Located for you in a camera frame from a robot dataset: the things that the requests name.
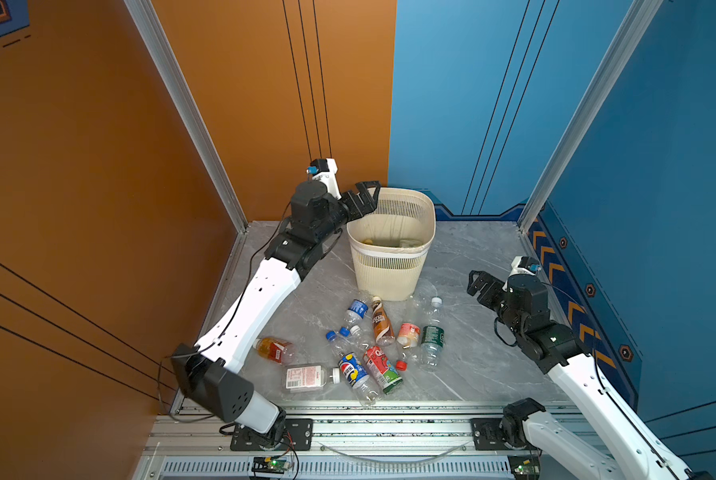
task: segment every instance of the bottle label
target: bottle label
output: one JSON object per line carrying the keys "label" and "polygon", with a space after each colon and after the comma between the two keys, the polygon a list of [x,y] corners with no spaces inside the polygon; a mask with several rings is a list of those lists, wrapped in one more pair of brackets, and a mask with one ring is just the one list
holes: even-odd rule
{"label": "bottle label", "polygon": [[443,346],[443,329],[439,326],[427,325],[421,333],[422,343],[434,343]]}
{"label": "bottle label", "polygon": [[351,387],[355,387],[358,380],[367,375],[363,369],[363,365],[361,365],[360,360],[355,357],[354,353],[348,353],[339,360],[339,369],[342,370],[342,374]]}
{"label": "bottle label", "polygon": [[353,300],[353,304],[350,305],[350,308],[348,308],[347,310],[351,310],[357,313],[359,317],[363,318],[363,315],[365,315],[365,313],[369,311],[369,306],[361,302],[360,300]]}
{"label": "bottle label", "polygon": [[317,366],[302,366],[286,370],[286,388],[299,389],[321,385],[321,369]]}
{"label": "bottle label", "polygon": [[368,349],[364,356],[365,366],[371,372],[374,380],[384,393],[390,393],[403,379],[396,370],[387,355],[377,346]]}
{"label": "bottle label", "polygon": [[420,329],[413,323],[404,323],[398,331],[398,342],[403,346],[417,346],[419,344]]}

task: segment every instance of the cable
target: cable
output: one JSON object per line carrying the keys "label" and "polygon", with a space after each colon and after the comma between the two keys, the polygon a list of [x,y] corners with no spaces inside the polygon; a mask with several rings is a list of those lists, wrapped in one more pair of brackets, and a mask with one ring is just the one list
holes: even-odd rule
{"label": "cable", "polygon": [[596,343],[597,343],[597,338],[593,337],[593,362],[595,363],[595,376],[597,377],[598,384],[600,385],[600,394],[602,395],[603,393],[605,393],[606,396],[611,400],[613,405],[616,407],[616,409],[618,409],[619,412],[622,414],[622,416],[627,419],[627,421],[630,423],[631,427],[634,428],[636,432],[638,432],[638,435],[642,438],[642,440],[646,443],[646,445],[648,445],[648,447],[651,449],[651,452],[654,453],[659,458],[659,461],[661,462],[660,467],[667,468],[667,470],[670,471],[670,474],[672,474],[672,476],[675,478],[675,480],[680,480],[678,478],[678,475],[675,475],[675,472],[673,472],[672,469],[670,468],[670,466],[667,465],[667,461],[664,459],[664,457],[662,457],[660,455],[660,453],[656,451],[656,449],[651,445],[651,442],[649,442],[648,439],[646,438],[646,436],[643,435],[641,430],[637,426],[635,426],[635,422],[633,422],[632,419],[630,419],[630,417],[627,416],[627,414],[624,412],[622,407],[619,406],[619,403],[617,403],[616,400],[613,399],[611,394],[608,392],[608,389],[602,384],[602,381],[600,380],[600,370],[598,370],[598,365],[597,365]]}
{"label": "cable", "polygon": [[309,148],[309,135],[307,134],[307,122],[305,121],[305,107],[302,103],[302,91],[299,89],[299,75],[296,73],[296,60],[294,58],[294,43],[291,42],[291,29],[289,28],[289,15],[286,14],[286,0],[280,0],[283,5],[283,17],[286,18],[286,31],[289,33],[289,46],[291,47],[291,62],[294,63],[294,78],[296,79],[296,92],[299,94],[299,108],[302,109],[302,124],[305,126],[305,140],[307,141],[307,160],[313,159],[313,152]]}
{"label": "cable", "polygon": [[498,321],[499,321],[499,318],[495,316],[495,317],[494,317],[494,333],[497,334],[497,338],[498,338],[499,340],[501,340],[502,343],[504,343],[506,346],[516,346],[516,345],[517,345],[517,338],[515,339],[514,342],[512,342],[512,343],[507,343],[507,342],[505,341],[505,339],[503,339],[502,336],[499,335],[499,331],[497,330],[497,322],[498,322]]}
{"label": "cable", "polygon": [[[119,359],[118,357],[116,357],[116,356],[113,355],[112,353],[110,353],[110,352],[108,352],[108,351],[106,351],[106,350],[103,350],[102,348],[100,348],[100,347],[94,345],[93,343],[91,343],[91,342],[89,342],[89,341],[87,341],[87,340],[81,338],[81,337],[78,336],[78,335],[75,335],[75,333],[71,332],[70,330],[65,329],[63,326],[60,326],[60,325],[58,325],[57,323],[54,323],[53,321],[50,321],[50,320],[47,319],[46,317],[44,317],[44,316],[42,316],[42,315],[39,315],[38,313],[36,313],[36,312],[30,310],[29,308],[27,308],[27,307],[24,306],[23,304],[17,302],[16,300],[13,300],[13,299],[11,299],[11,298],[8,298],[8,297],[7,297],[6,295],[4,295],[3,293],[0,293],[0,297],[3,298],[4,300],[6,300],[7,302],[10,302],[10,303],[12,303],[13,305],[18,306],[19,308],[21,308],[21,309],[24,310],[25,312],[28,312],[28,313],[33,314],[34,316],[36,316],[37,318],[43,320],[44,322],[48,323],[49,325],[54,326],[54,327],[56,327],[57,329],[59,329],[59,330],[65,332],[65,333],[67,333],[69,336],[75,338],[76,340],[81,340],[81,341],[84,342],[86,345],[90,346],[91,348],[93,348],[93,349],[95,349],[95,350],[98,350],[99,352],[102,352],[104,355],[109,356],[109,357],[112,358],[113,360],[117,360],[118,362],[124,364],[124,365],[127,366],[128,368],[130,368],[130,369],[132,369],[132,370],[135,370],[135,371],[137,371],[137,372],[140,372],[142,375],[146,376],[148,379],[152,379],[152,380],[155,379],[155,377],[153,377],[153,376],[151,376],[151,375],[148,375],[147,373],[143,372],[142,370],[139,370],[137,367],[133,366],[132,364],[127,363],[127,362],[125,362],[124,360]],[[177,389],[174,389],[172,386],[166,385],[165,383],[164,383],[164,385],[165,385],[168,389],[172,389],[172,390],[174,390],[175,392],[177,391]]]}
{"label": "cable", "polygon": [[[261,247],[259,247],[259,249],[257,249],[256,252],[254,252],[253,254],[251,254],[251,258],[249,258],[249,274],[248,274],[247,277],[246,277],[246,283],[243,285],[243,291],[240,293],[240,296],[238,297],[238,303],[237,303],[237,305],[236,305],[236,307],[235,307],[235,310],[233,310],[233,315],[230,316],[229,321],[227,322],[227,325],[224,326],[224,328],[222,329],[222,332],[217,336],[217,338],[214,339],[213,342],[211,342],[211,345],[207,346],[207,347],[204,348],[204,349],[201,349],[201,350],[196,351],[196,352],[185,353],[185,354],[182,354],[182,355],[172,355],[172,356],[168,356],[168,357],[165,357],[164,359],[162,359],[162,360],[158,363],[158,379],[156,380],[156,382],[158,382],[158,388],[157,388],[157,390],[158,390],[158,401],[159,401],[159,403],[160,403],[160,405],[161,405],[161,409],[162,409],[162,410],[165,410],[165,408],[163,408],[163,407],[164,407],[163,401],[161,400],[161,366],[163,365],[164,360],[169,360],[169,359],[185,359],[185,358],[190,358],[191,356],[199,355],[200,353],[203,353],[203,352],[205,352],[206,350],[209,350],[209,348],[211,348],[212,346],[216,345],[216,344],[217,344],[217,341],[218,341],[220,338],[222,338],[222,336],[224,335],[224,333],[227,331],[227,328],[229,327],[229,324],[233,322],[233,319],[235,318],[235,314],[238,312],[238,309],[240,308],[240,303],[243,301],[243,295],[246,294],[246,289],[248,288],[249,283],[251,283],[251,272],[252,272],[252,269],[253,269],[254,257],[257,256],[257,254],[258,254],[259,252],[261,252],[271,241],[273,241],[273,238],[275,238],[275,236],[279,233],[280,226],[283,224],[283,220],[285,220],[285,218],[286,218],[286,211],[289,209],[289,206],[290,206],[290,205],[291,205],[291,202],[289,202],[288,204],[286,204],[286,206],[283,208],[283,214],[282,214],[281,217],[280,217],[280,221],[279,221],[278,224],[276,225],[275,230],[273,231],[273,234],[270,235],[270,237],[267,239],[267,242],[265,242],[264,245],[262,245]],[[201,418],[196,418],[196,419],[194,419],[194,420],[181,420],[180,418],[177,418],[177,417],[171,415],[171,412],[169,412],[168,410],[166,410],[166,412],[167,412],[166,415],[168,415],[169,417],[171,417],[172,420],[174,420],[175,422],[180,422],[180,423],[199,422],[200,420],[205,420],[205,419],[207,419],[207,418],[213,417],[213,415],[209,415],[209,416],[205,416],[205,417],[201,417]]]}
{"label": "cable", "polygon": [[323,88],[323,111],[325,112],[325,133],[329,139],[329,158],[331,154],[331,130],[329,129],[329,110],[325,107],[325,82],[323,81],[323,60],[320,57],[320,36],[318,35],[318,15],[315,13],[315,0],[313,0],[313,18],[315,19],[315,40],[318,42],[318,63],[320,63],[320,86]]}
{"label": "cable", "polygon": [[126,382],[122,382],[121,380],[115,379],[115,378],[109,376],[107,373],[102,373],[102,372],[100,372],[99,370],[96,370],[96,369],[94,369],[93,367],[90,367],[90,366],[86,365],[85,363],[81,363],[81,362],[79,362],[78,360],[72,359],[72,358],[70,358],[69,356],[66,356],[66,355],[64,355],[64,354],[62,354],[62,353],[60,353],[60,352],[57,352],[57,351],[54,350],[54,349],[51,349],[51,348],[49,348],[49,347],[47,347],[47,346],[45,346],[45,345],[42,345],[41,343],[38,343],[38,342],[35,341],[35,340],[31,340],[31,339],[27,338],[27,337],[24,336],[24,335],[20,335],[19,333],[15,332],[14,330],[10,330],[10,329],[8,329],[8,328],[2,326],[2,325],[0,325],[0,329],[3,330],[4,332],[11,333],[12,335],[14,335],[14,336],[16,336],[16,337],[18,337],[18,338],[20,338],[20,339],[22,339],[22,340],[25,340],[25,341],[27,341],[27,342],[30,342],[30,343],[32,343],[32,344],[35,345],[35,346],[39,346],[39,347],[41,347],[42,349],[47,350],[47,351],[49,351],[49,352],[55,354],[56,356],[60,356],[61,358],[65,359],[65,360],[70,360],[71,362],[75,363],[75,365],[82,366],[82,367],[83,367],[84,369],[86,369],[86,370],[91,370],[92,372],[97,373],[97,374],[103,376],[103,377],[106,378],[106,379],[111,379],[113,382],[120,383],[121,385],[123,385],[123,386],[125,386],[125,387],[128,387],[128,388],[134,390],[135,392],[140,392],[142,395],[148,396],[148,397],[152,398],[153,400],[157,400],[157,398],[153,397],[153,396],[150,395],[149,393],[143,392],[142,390],[140,390],[140,389],[138,389],[138,388],[136,388],[136,387],[132,387],[131,385],[127,384]]}
{"label": "cable", "polygon": [[320,148],[320,132],[318,131],[318,112],[315,111],[315,94],[313,93],[313,75],[309,71],[309,55],[307,54],[307,40],[305,38],[305,21],[302,19],[302,2],[296,0],[296,5],[299,5],[299,23],[302,25],[302,42],[305,43],[305,61],[307,62],[307,79],[310,82],[310,98],[313,100],[313,116],[315,117],[315,138],[318,139],[318,155],[323,156],[323,152]]}
{"label": "cable", "polygon": [[2,264],[1,262],[0,262],[0,267],[3,268],[4,270],[6,270],[7,272],[9,272],[10,274],[16,276],[16,277],[19,278],[21,281],[27,283],[28,285],[30,285],[31,287],[33,287],[34,289],[36,289],[38,292],[43,293],[43,294],[46,295],[48,298],[54,300],[56,303],[59,303],[60,305],[64,306],[67,310],[70,310],[71,312],[75,313],[75,315],[80,316],[83,320],[86,320],[87,322],[91,323],[93,326],[97,327],[99,330],[101,330],[101,331],[107,333],[109,336],[113,337],[115,340],[117,340],[117,341],[123,343],[125,346],[127,346],[127,347],[130,348],[130,349],[132,349],[132,350],[135,351],[136,353],[139,353],[139,354],[142,355],[144,358],[150,360],[152,363],[154,363],[154,364],[156,364],[156,365],[158,364],[158,362],[157,362],[155,359],[152,359],[150,356],[147,356],[147,355],[145,355],[144,353],[142,353],[141,351],[139,351],[139,350],[133,348],[131,345],[129,345],[128,343],[126,343],[126,342],[124,342],[123,340],[121,340],[121,338],[115,336],[112,332],[110,332],[110,331],[108,331],[108,330],[105,330],[102,326],[99,326],[97,323],[94,323],[93,321],[89,320],[88,317],[82,315],[82,314],[81,314],[80,312],[78,312],[77,310],[71,308],[67,303],[62,302],[62,301],[59,300],[57,297],[53,296],[51,293],[48,293],[46,290],[44,290],[44,289],[41,288],[40,286],[37,286],[35,283],[31,282],[30,280],[27,280],[24,276],[18,274],[18,273],[15,272],[14,270],[8,268],[6,265]]}

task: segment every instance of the black cable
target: black cable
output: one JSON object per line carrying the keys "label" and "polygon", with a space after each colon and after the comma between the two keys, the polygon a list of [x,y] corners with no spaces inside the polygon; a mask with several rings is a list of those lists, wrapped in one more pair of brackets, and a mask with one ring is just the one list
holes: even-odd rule
{"label": "black cable", "polygon": [[280,0],[283,4],[283,17],[286,18],[286,31],[289,33],[289,46],[291,47],[291,62],[294,63],[294,78],[296,79],[296,93],[299,94],[299,108],[302,109],[302,124],[305,126],[305,140],[307,141],[307,160],[313,159],[313,152],[309,148],[309,135],[307,134],[307,122],[305,121],[305,107],[302,103],[302,91],[299,89],[299,75],[296,73],[296,60],[294,58],[294,43],[291,42],[291,30],[289,28],[289,16],[286,14],[286,0]]}
{"label": "black cable", "polygon": [[635,426],[635,422],[633,422],[630,419],[630,417],[627,416],[627,414],[624,412],[624,409],[619,406],[619,403],[617,403],[616,400],[613,399],[611,394],[608,392],[608,389],[602,384],[602,381],[600,380],[600,370],[598,370],[598,365],[597,365],[596,341],[597,341],[597,338],[595,336],[593,336],[593,362],[595,363],[595,376],[597,377],[598,384],[600,385],[600,390],[599,390],[600,394],[603,395],[603,393],[605,393],[606,396],[611,400],[611,403],[613,403],[613,405],[616,407],[616,409],[618,409],[619,412],[622,414],[622,416],[627,419],[627,421],[630,423],[630,426],[632,428],[634,428],[636,432],[638,432],[638,435],[642,438],[642,440],[646,443],[646,445],[648,445],[648,447],[651,449],[651,452],[654,453],[659,458],[659,461],[661,462],[660,466],[667,468],[667,470],[670,471],[670,474],[672,474],[672,476],[675,478],[675,480],[680,480],[678,478],[678,475],[675,475],[675,472],[673,472],[672,469],[670,468],[670,466],[668,466],[666,464],[666,460],[664,459],[664,457],[662,457],[660,455],[660,453],[651,445],[651,442],[648,441],[648,439],[646,438],[646,436],[643,435],[641,430],[637,426]]}
{"label": "black cable", "polygon": [[86,369],[86,370],[91,370],[92,372],[97,373],[97,374],[103,376],[103,377],[106,378],[106,379],[111,379],[113,382],[120,383],[121,385],[123,385],[123,386],[125,386],[125,387],[128,387],[129,389],[132,389],[132,390],[134,390],[135,392],[140,392],[142,395],[148,396],[148,397],[152,398],[153,400],[158,400],[157,398],[153,397],[153,396],[150,395],[149,393],[143,392],[142,390],[140,390],[140,389],[138,389],[138,388],[136,388],[136,387],[133,387],[133,386],[127,384],[126,382],[122,382],[121,380],[115,379],[115,378],[109,376],[107,373],[102,373],[102,372],[100,372],[99,370],[94,369],[94,367],[90,367],[90,366],[86,365],[85,363],[81,363],[81,362],[79,362],[78,360],[72,359],[72,358],[70,358],[69,356],[66,356],[66,355],[64,355],[64,354],[62,354],[62,353],[60,353],[60,352],[57,352],[57,351],[54,350],[54,349],[51,349],[51,348],[49,348],[49,347],[47,347],[47,346],[45,346],[45,345],[42,345],[41,343],[38,343],[38,342],[35,341],[35,340],[29,339],[29,338],[27,338],[27,337],[24,336],[24,335],[20,335],[19,333],[15,332],[14,330],[10,330],[10,329],[8,329],[8,328],[2,326],[2,325],[0,325],[0,329],[3,330],[4,332],[11,333],[12,335],[16,336],[17,338],[20,338],[20,339],[22,339],[22,340],[25,340],[25,341],[27,341],[27,342],[30,342],[30,343],[32,343],[32,344],[35,345],[35,346],[39,346],[39,347],[41,347],[42,349],[47,350],[47,351],[49,351],[49,352],[55,354],[56,356],[60,356],[61,358],[65,359],[65,360],[70,360],[71,362],[75,363],[76,365],[82,366],[82,367],[83,367],[84,369]]}
{"label": "black cable", "polygon": [[488,161],[486,162],[486,168],[483,170],[483,176],[481,177],[481,182],[478,184],[478,189],[475,191],[475,197],[472,200],[472,207],[470,208],[470,215],[472,215],[473,210],[475,209],[475,202],[478,201],[478,194],[481,192],[481,187],[483,187],[483,180],[486,178],[486,172],[488,171],[488,164],[491,163],[491,156],[494,155],[494,149],[497,146],[497,140],[499,140],[499,133],[501,133],[501,128],[505,124],[505,119],[507,118],[507,111],[510,110],[510,102],[512,101],[512,96],[515,93],[515,88],[517,87],[517,81],[521,79],[521,72],[523,71],[523,64],[526,62],[526,57],[528,56],[528,51],[531,49],[531,41],[534,40],[534,33],[537,31],[537,25],[539,24],[539,18],[542,16],[542,12],[544,11],[544,4],[546,0],[542,0],[542,6],[539,8],[539,14],[537,15],[537,20],[534,22],[534,29],[531,30],[531,36],[528,38],[528,45],[526,45],[526,52],[523,53],[523,60],[521,60],[521,66],[517,69],[517,75],[515,75],[515,83],[512,84],[512,91],[510,92],[510,97],[507,99],[507,106],[505,107],[505,113],[502,115],[501,122],[499,122],[499,128],[497,129],[497,134],[494,137],[494,144],[491,145],[491,152],[488,154]]}
{"label": "black cable", "polygon": [[497,323],[498,323],[498,321],[499,321],[499,319],[495,316],[495,317],[494,317],[494,333],[497,334],[497,338],[498,338],[499,340],[501,340],[502,343],[504,343],[506,346],[516,346],[516,345],[517,345],[517,338],[515,339],[514,342],[512,342],[512,343],[507,343],[507,342],[505,341],[505,339],[503,339],[502,336],[499,335],[499,331],[497,330]]}
{"label": "black cable", "polygon": [[505,76],[502,77],[502,83],[499,85],[499,93],[497,93],[497,100],[494,102],[494,110],[491,111],[491,118],[488,120],[488,127],[486,128],[486,135],[483,137],[483,144],[481,145],[481,152],[478,154],[478,161],[475,162],[475,168],[472,170],[472,178],[470,178],[470,187],[467,189],[467,195],[465,196],[465,202],[461,206],[461,214],[465,214],[465,207],[467,206],[467,199],[470,197],[472,191],[472,182],[475,181],[475,174],[478,172],[478,165],[481,163],[481,156],[483,155],[483,147],[486,146],[486,139],[488,138],[488,132],[491,130],[491,122],[494,121],[494,114],[497,111],[497,105],[499,104],[499,97],[501,96],[502,88],[505,87],[505,80],[507,79],[507,72],[510,70],[510,63],[512,63],[512,55],[515,53],[515,47],[517,46],[517,39],[521,36],[521,30],[523,29],[523,22],[526,19],[526,12],[528,12],[528,5],[531,4],[531,0],[526,2],[526,8],[523,11],[523,18],[521,18],[521,26],[517,28],[517,34],[515,35],[515,43],[512,44],[512,51],[510,52],[510,59],[507,60],[507,67],[505,68]]}
{"label": "black cable", "polygon": [[318,139],[318,155],[323,156],[323,152],[320,147],[320,132],[318,131],[318,112],[315,111],[315,94],[313,93],[313,75],[309,70],[309,54],[307,54],[307,40],[305,39],[305,21],[302,19],[302,2],[296,0],[296,4],[299,5],[299,23],[302,24],[302,42],[305,43],[305,61],[307,62],[307,79],[310,82],[310,98],[313,100],[313,116],[315,117],[315,138]]}
{"label": "black cable", "polygon": [[329,158],[331,154],[331,130],[329,129],[329,110],[325,107],[325,82],[323,81],[323,60],[320,57],[320,36],[318,35],[318,15],[315,13],[315,0],[313,0],[313,18],[315,19],[315,40],[318,42],[318,62],[320,63],[320,86],[323,88],[323,111],[325,112],[325,133],[329,138]]}
{"label": "black cable", "polygon": [[48,298],[54,300],[56,303],[59,303],[60,305],[64,306],[67,310],[70,310],[71,312],[75,313],[75,315],[80,316],[83,320],[86,320],[87,322],[91,323],[93,326],[97,327],[99,330],[101,330],[101,331],[107,333],[109,336],[113,337],[115,340],[117,340],[117,341],[123,343],[125,346],[127,346],[127,347],[130,348],[130,349],[132,349],[132,350],[135,351],[136,353],[139,353],[140,355],[142,355],[144,358],[150,360],[150,361],[151,361],[152,363],[154,363],[155,365],[158,364],[158,362],[157,362],[155,359],[152,359],[150,356],[145,355],[145,354],[142,353],[140,350],[135,349],[134,347],[132,347],[131,345],[129,345],[129,344],[126,343],[125,341],[121,340],[120,337],[115,336],[112,332],[110,332],[110,331],[108,331],[108,330],[105,330],[102,326],[100,326],[100,325],[98,325],[97,323],[94,323],[93,321],[89,320],[88,317],[86,317],[85,315],[82,315],[80,312],[78,312],[77,310],[75,310],[75,309],[73,309],[72,307],[70,307],[67,303],[62,302],[62,301],[59,300],[57,297],[53,296],[51,293],[48,293],[46,290],[44,290],[44,289],[41,288],[40,286],[37,286],[35,283],[31,282],[30,280],[27,280],[24,276],[18,274],[18,273],[15,272],[14,270],[8,268],[6,265],[2,264],[1,262],[0,262],[0,267],[3,268],[4,270],[6,270],[7,272],[9,272],[10,274],[16,276],[16,277],[19,278],[21,281],[27,283],[28,285],[30,285],[31,287],[33,287],[34,289],[36,289],[38,292],[43,293],[43,294],[46,295]]}
{"label": "black cable", "polygon": [[537,57],[534,60],[534,66],[531,67],[531,72],[528,74],[528,80],[526,80],[526,86],[523,87],[523,93],[521,94],[521,100],[517,102],[517,108],[515,109],[515,116],[512,118],[512,123],[510,123],[510,129],[507,131],[507,136],[505,137],[505,142],[502,144],[502,149],[499,151],[499,157],[497,157],[497,164],[494,166],[494,171],[491,172],[491,179],[488,180],[488,187],[486,188],[486,193],[483,194],[483,200],[481,200],[481,206],[478,208],[478,214],[480,214],[481,210],[483,210],[483,204],[486,202],[486,196],[488,195],[488,190],[491,189],[491,183],[494,182],[494,176],[497,174],[497,168],[499,168],[499,161],[501,160],[502,154],[505,152],[505,146],[507,145],[507,140],[510,138],[510,133],[512,132],[512,127],[515,125],[515,119],[517,118],[517,112],[521,110],[521,105],[523,104],[523,97],[526,94],[526,90],[528,90],[528,84],[531,82],[531,76],[534,75],[534,69],[537,66],[537,61],[539,60],[539,55],[542,53],[542,47],[544,47],[544,41],[547,38],[547,33],[550,32],[550,26],[552,25],[552,21],[555,18],[555,12],[557,12],[557,6],[560,5],[560,0],[557,0],[557,3],[555,4],[555,10],[552,12],[552,17],[550,17],[550,23],[547,24],[547,30],[544,32],[544,38],[542,38],[542,43],[539,45],[539,52],[537,52]]}
{"label": "black cable", "polygon": [[[57,323],[54,323],[53,321],[50,321],[50,320],[47,319],[46,317],[44,317],[44,316],[42,316],[42,315],[40,315],[40,314],[38,314],[38,313],[36,313],[36,312],[30,310],[29,308],[27,308],[27,307],[24,306],[23,304],[17,302],[16,300],[13,300],[13,299],[11,299],[11,298],[8,298],[8,297],[7,297],[6,295],[4,295],[3,293],[0,293],[0,297],[3,298],[4,300],[7,300],[7,301],[10,302],[10,303],[12,303],[13,305],[18,306],[19,308],[21,308],[21,309],[24,310],[25,312],[31,313],[32,315],[34,315],[34,316],[36,316],[37,318],[43,320],[44,322],[48,323],[49,325],[54,326],[54,327],[56,327],[57,329],[59,329],[59,330],[65,332],[65,333],[67,333],[69,336],[71,336],[71,337],[73,337],[73,338],[75,338],[75,339],[77,339],[77,340],[81,340],[81,341],[84,342],[86,345],[90,346],[91,348],[93,348],[93,349],[95,349],[95,350],[97,350],[97,351],[99,351],[99,352],[102,352],[104,355],[109,356],[109,357],[112,358],[113,360],[117,360],[118,362],[124,364],[124,365],[127,366],[128,368],[133,369],[133,370],[135,370],[135,371],[137,371],[137,372],[140,372],[142,375],[146,376],[148,379],[152,379],[152,380],[155,379],[155,377],[153,377],[153,376],[151,376],[151,375],[148,375],[147,373],[143,372],[142,370],[139,370],[137,367],[131,365],[130,363],[127,363],[127,362],[125,362],[124,360],[119,359],[118,357],[116,357],[116,356],[113,355],[112,353],[107,352],[106,350],[103,350],[102,348],[100,348],[100,347],[94,345],[93,343],[91,343],[91,342],[89,342],[89,341],[87,341],[87,340],[81,338],[81,337],[78,336],[78,335],[75,335],[75,333],[71,332],[70,330],[65,329],[65,327],[60,326],[60,325],[58,325]],[[167,388],[174,390],[175,392],[177,391],[177,390],[174,389],[172,386],[166,385],[165,383],[164,383],[164,385],[165,385]]]}
{"label": "black cable", "polygon": [[[264,245],[262,245],[261,247],[259,247],[259,249],[257,249],[256,252],[254,252],[253,254],[251,254],[251,258],[249,258],[249,274],[248,274],[248,276],[246,277],[246,283],[244,283],[244,285],[243,285],[243,291],[240,293],[240,296],[238,297],[238,303],[237,303],[237,305],[236,305],[236,307],[235,307],[235,310],[233,310],[233,315],[230,316],[229,321],[227,322],[227,325],[224,326],[224,328],[222,329],[222,332],[217,336],[217,338],[214,339],[213,342],[211,342],[211,345],[207,346],[207,347],[204,348],[204,349],[201,349],[201,350],[196,351],[196,352],[185,353],[185,354],[182,354],[182,355],[172,355],[172,356],[168,356],[168,357],[164,358],[163,360],[161,360],[161,361],[158,363],[158,379],[156,380],[156,382],[158,382],[158,388],[157,388],[157,390],[158,390],[158,401],[161,403],[161,409],[165,410],[165,409],[163,408],[164,405],[163,405],[163,402],[162,402],[162,400],[161,400],[161,366],[163,365],[164,360],[167,360],[167,359],[185,359],[185,358],[190,358],[191,356],[199,355],[200,353],[203,353],[203,352],[205,352],[206,350],[209,350],[209,348],[211,348],[212,346],[216,345],[216,344],[217,344],[217,341],[222,338],[222,336],[224,335],[224,333],[227,331],[227,328],[229,327],[229,324],[232,323],[233,319],[235,318],[235,314],[238,312],[238,309],[240,308],[240,303],[243,301],[243,296],[246,294],[246,289],[248,288],[249,283],[251,283],[251,272],[252,272],[252,269],[253,269],[254,257],[255,257],[259,252],[261,252],[262,249],[264,249],[264,248],[267,246],[267,244],[269,244],[269,243],[273,240],[273,238],[275,238],[275,236],[278,234],[278,231],[280,230],[280,226],[281,226],[281,224],[283,224],[283,220],[286,218],[286,211],[289,209],[289,206],[290,206],[290,205],[291,205],[291,202],[289,202],[288,204],[286,204],[286,206],[283,208],[283,215],[281,215],[281,217],[280,217],[280,222],[278,222],[278,224],[276,225],[275,230],[273,231],[273,234],[270,235],[270,237],[267,239],[267,242],[265,242]],[[171,419],[174,420],[175,422],[180,422],[180,423],[199,422],[200,420],[205,420],[206,418],[211,418],[211,417],[213,417],[213,415],[209,415],[209,416],[205,416],[205,417],[201,417],[201,418],[196,418],[196,419],[194,419],[194,420],[181,420],[180,418],[177,418],[177,417],[171,415],[171,412],[169,412],[168,410],[166,410],[166,415],[168,415],[169,417],[171,417]]]}

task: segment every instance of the clear plastic bottle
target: clear plastic bottle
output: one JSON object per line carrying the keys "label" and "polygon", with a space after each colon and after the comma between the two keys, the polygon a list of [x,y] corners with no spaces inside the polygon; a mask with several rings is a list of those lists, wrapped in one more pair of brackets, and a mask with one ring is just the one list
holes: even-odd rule
{"label": "clear plastic bottle", "polygon": [[387,346],[395,341],[395,332],[392,330],[390,317],[385,312],[382,299],[375,296],[371,299],[372,325],[374,326],[374,338],[378,346]]}
{"label": "clear plastic bottle", "polygon": [[283,390],[291,393],[322,390],[329,381],[339,383],[340,379],[339,368],[320,364],[295,365],[286,369]]}
{"label": "clear plastic bottle", "polygon": [[331,351],[339,360],[339,370],[342,371],[347,383],[353,388],[355,397],[363,406],[373,405],[381,394],[373,388],[369,374],[352,351],[352,346],[347,339],[337,336],[333,330],[328,331],[325,338],[331,344]]}
{"label": "clear plastic bottle", "polygon": [[296,357],[296,347],[292,342],[266,336],[256,339],[253,348],[264,359],[273,360],[281,365],[291,365]]}
{"label": "clear plastic bottle", "polygon": [[371,318],[371,314],[371,296],[366,292],[358,292],[358,296],[345,312],[345,323],[347,326],[352,326],[363,320],[366,316]]}
{"label": "clear plastic bottle", "polygon": [[427,319],[427,325],[421,332],[421,366],[425,370],[435,370],[441,360],[443,353],[444,332],[442,327],[441,309],[443,308],[443,300],[440,297],[434,297],[431,302]]}
{"label": "clear plastic bottle", "polygon": [[357,353],[363,354],[366,350],[374,346],[374,337],[368,330],[363,330],[360,325],[353,325],[350,328],[350,339],[353,345],[357,347]]}

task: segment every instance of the marble surface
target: marble surface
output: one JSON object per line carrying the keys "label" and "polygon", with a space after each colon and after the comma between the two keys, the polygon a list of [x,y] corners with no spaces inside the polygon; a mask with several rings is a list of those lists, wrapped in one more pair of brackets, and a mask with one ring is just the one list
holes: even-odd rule
{"label": "marble surface", "polygon": [[[276,225],[277,222],[253,222],[249,226],[238,267],[222,303],[223,313],[243,288],[250,255],[267,241]],[[507,404],[530,396],[544,403],[568,401],[521,351],[497,339],[493,331],[495,314],[466,292],[470,270],[487,270],[506,278],[510,262],[519,254],[525,252],[515,224],[438,222],[417,292],[439,296],[444,302],[446,346],[442,365],[434,374],[410,366],[402,373],[404,385],[384,400]],[[254,270],[261,258],[262,254],[255,258]],[[344,312],[356,293],[353,258],[344,235],[331,254],[318,262],[281,304],[263,334],[294,342],[298,363],[335,366],[324,335],[342,326]],[[387,302],[386,308],[397,332],[405,318],[406,303]],[[509,341],[511,334],[501,324],[499,327]],[[240,374],[273,402],[354,399],[345,384],[329,384],[317,392],[284,393],[284,371],[285,367],[262,359],[252,350]]]}

